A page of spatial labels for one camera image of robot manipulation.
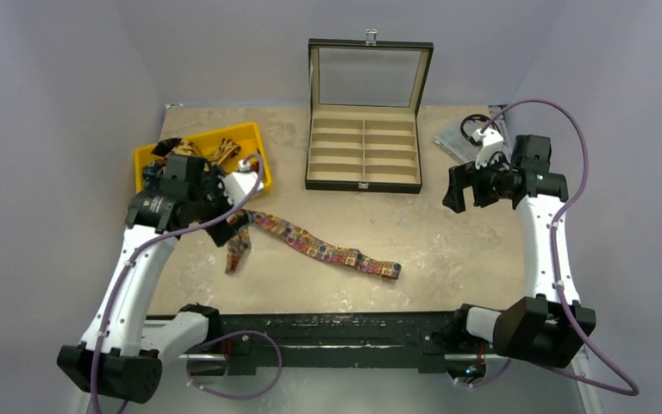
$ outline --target open box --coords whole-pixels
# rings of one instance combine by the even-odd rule
[[[309,190],[419,193],[417,111],[433,44],[309,40]]]

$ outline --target white wall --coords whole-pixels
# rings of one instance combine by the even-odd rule
[[[605,412],[662,412],[662,1],[567,2],[516,97],[562,103],[590,143],[590,183],[568,226],[573,276],[597,311],[595,341],[642,390],[600,392]],[[551,136],[554,169],[579,176],[564,117],[523,107],[508,121]]]
[[[0,412],[62,413],[159,95],[109,0],[0,0]]]
[[[508,102],[565,0],[115,0],[167,102],[307,104],[308,38],[433,41],[427,104]]]

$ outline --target black cable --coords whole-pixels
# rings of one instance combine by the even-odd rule
[[[465,128],[463,128],[467,123],[469,122],[481,122],[481,123],[487,123],[490,121],[490,118],[487,117],[484,114],[470,114],[469,116],[466,116],[463,118],[463,121],[460,122],[460,134],[463,135],[463,138],[465,138],[468,142],[473,144],[475,147],[480,147],[481,144],[480,142],[475,142],[473,140],[473,137],[468,135],[467,132],[465,132]],[[501,133],[501,131],[498,130],[498,126],[495,123],[491,124],[491,127]]]

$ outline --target yellow plastic tray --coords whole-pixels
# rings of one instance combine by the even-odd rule
[[[202,150],[202,154],[205,155],[215,152],[215,150],[219,148],[222,138],[229,138],[241,147],[239,154],[222,162],[224,171],[227,173],[237,171],[237,161],[244,159],[249,154],[258,153],[263,159],[263,170],[265,173],[263,175],[263,184],[265,185],[263,194],[270,192],[272,176],[270,175],[270,165],[267,162],[265,148],[263,147],[262,139],[260,138],[258,124],[255,122],[247,122],[240,125],[234,125],[233,127],[202,132],[201,134],[189,135],[186,137],[187,140],[196,143],[199,146],[199,149]],[[151,144],[138,147],[133,152],[133,163],[135,166],[135,192],[143,191],[143,167],[159,158],[156,155],[151,154],[151,151],[153,151],[155,146],[155,144]]]

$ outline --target table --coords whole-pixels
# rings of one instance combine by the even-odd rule
[[[521,232],[511,203],[474,209],[469,189],[466,213],[456,215],[441,204],[447,169],[456,162],[434,145],[434,135],[472,112],[488,113],[484,106],[421,107],[423,187],[419,195],[407,195],[305,190],[308,108],[168,108],[162,139],[256,122],[273,187],[247,208],[280,216],[373,259],[397,261],[403,270],[392,281],[330,265],[251,227],[253,248],[238,271],[227,275],[225,248],[199,231],[183,236],[166,263],[149,314],[174,314],[188,303],[225,314],[444,311],[463,303],[509,307],[523,287]]]

